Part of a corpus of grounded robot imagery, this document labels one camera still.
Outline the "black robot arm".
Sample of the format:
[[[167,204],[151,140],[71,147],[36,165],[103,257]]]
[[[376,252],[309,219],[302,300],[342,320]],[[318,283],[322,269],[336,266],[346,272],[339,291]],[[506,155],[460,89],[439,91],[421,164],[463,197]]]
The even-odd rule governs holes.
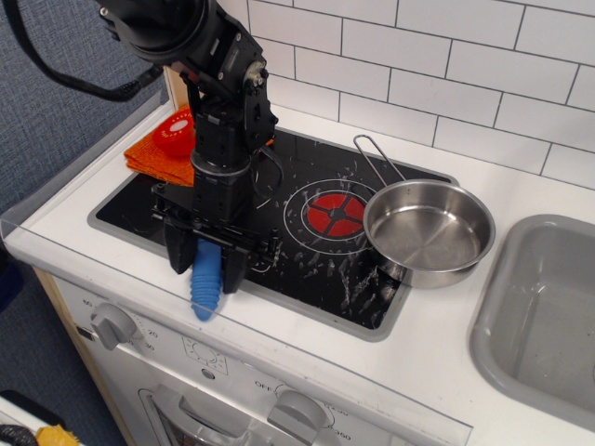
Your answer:
[[[272,264],[277,229],[244,225],[255,196],[258,161],[271,150],[277,118],[267,97],[266,60],[248,30],[215,1],[102,1],[109,31],[137,57],[177,72],[187,86],[195,128],[190,187],[157,184],[154,213],[164,222],[170,265],[184,272],[198,240],[222,250],[222,291],[237,291],[249,269]]]

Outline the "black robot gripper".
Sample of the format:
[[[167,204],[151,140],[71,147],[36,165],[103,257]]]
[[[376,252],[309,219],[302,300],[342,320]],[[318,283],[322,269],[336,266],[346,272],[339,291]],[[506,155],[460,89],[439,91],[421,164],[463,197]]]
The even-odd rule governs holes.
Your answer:
[[[236,293],[251,266],[276,260],[281,235],[276,228],[254,226],[254,199],[269,199],[281,186],[284,170],[268,190],[257,187],[258,168],[248,164],[227,176],[197,171],[191,187],[159,183],[152,187],[153,215],[164,223],[164,242],[171,268],[182,274],[192,264],[198,238],[222,250],[224,294]]]

